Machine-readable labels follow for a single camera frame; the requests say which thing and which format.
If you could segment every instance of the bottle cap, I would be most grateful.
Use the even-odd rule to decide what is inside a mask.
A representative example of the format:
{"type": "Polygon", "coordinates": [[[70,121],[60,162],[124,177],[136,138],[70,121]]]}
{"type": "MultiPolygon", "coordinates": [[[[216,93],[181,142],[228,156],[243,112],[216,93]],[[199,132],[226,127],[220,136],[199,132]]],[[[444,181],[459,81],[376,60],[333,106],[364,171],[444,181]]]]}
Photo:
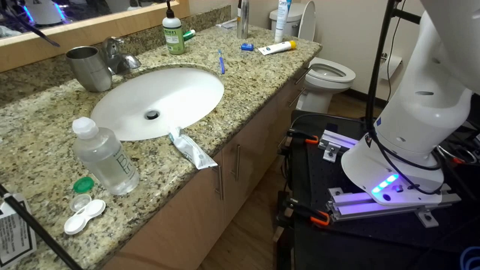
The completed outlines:
{"type": "Polygon", "coordinates": [[[90,177],[81,177],[73,183],[73,192],[75,193],[87,193],[94,186],[93,178],[90,177]]]}
{"type": "Polygon", "coordinates": [[[255,46],[253,46],[253,43],[241,43],[240,49],[241,51],[253,51],[255,46]]]}
{"type": "Polygon", "coordinates": [[[99,133],[99,127],[88,117],[75,118],[72,123],[72,130],[81,139],[90,139],[99,133]]]}
{"type": "Polygon", "coordinates": [[[289,40],[289,45],[291,45],[292,49],[297,48],[297,42],[295,40],[289,40]]]}

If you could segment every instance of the small bottle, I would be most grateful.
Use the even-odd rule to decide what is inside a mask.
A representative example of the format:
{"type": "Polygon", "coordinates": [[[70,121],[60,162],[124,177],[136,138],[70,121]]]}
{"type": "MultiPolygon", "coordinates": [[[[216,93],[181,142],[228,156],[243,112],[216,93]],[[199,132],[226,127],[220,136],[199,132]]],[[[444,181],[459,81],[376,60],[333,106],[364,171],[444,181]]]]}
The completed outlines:
{"type": "Polygon", "coordinates": [[[162,25],[168,51],[174,55],[184,54],[186,49],[183,42],[181,21],[174,15],[169,0],[166,0],[166,6],[166,16],[163,18],[162,25]]]}
{"type": "Polygon", "coordinates": [[[132,192],[138,184],[138,169],[123,153],[112,130],[81,117],[72,124],[76,133],[73,151],[94,178],[112,195],[132,192]]]}

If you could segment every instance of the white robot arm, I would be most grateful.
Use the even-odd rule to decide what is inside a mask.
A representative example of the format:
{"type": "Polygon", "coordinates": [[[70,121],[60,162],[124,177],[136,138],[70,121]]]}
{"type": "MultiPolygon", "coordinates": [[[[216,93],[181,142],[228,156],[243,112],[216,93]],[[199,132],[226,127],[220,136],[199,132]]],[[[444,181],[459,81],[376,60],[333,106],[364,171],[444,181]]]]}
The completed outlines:
{"type": "Polygon", "coordinates": [[[348,178],[390,207],[438,204],[444,175],[432,150],[480,93],[480,0],[421,0],[420,34],[375,132],[342,157],[348,178]]]}

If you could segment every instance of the sink drain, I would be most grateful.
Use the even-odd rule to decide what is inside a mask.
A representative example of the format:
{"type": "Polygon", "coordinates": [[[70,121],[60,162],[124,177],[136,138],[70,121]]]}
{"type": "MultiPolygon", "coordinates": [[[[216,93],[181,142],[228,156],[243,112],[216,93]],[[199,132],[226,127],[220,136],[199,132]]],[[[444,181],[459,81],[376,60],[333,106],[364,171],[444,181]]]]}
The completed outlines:
{"type": "Polygon", "coordinates": [[[144,117],[145,117],[147,120],[154,120],[154,118],[157,118],[159,115],[160,115],[160,112],[156,111],[156,109],[150,109],[150,111],[147,111],[147,112],[144,114],[144,117]]]}

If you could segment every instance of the bathroom sink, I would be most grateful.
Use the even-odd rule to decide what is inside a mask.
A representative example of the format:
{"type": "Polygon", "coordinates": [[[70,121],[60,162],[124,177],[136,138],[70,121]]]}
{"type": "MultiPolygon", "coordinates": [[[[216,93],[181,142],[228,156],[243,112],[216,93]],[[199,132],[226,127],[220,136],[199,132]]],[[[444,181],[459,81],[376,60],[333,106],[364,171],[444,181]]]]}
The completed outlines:
{"type": "Polygon", "coordinates": [[[220,102],[223,84],[198,67],[165,67],[132,78],[106,93],[91,118],[120,141],[141,141],[187,127],[220,102]]]}

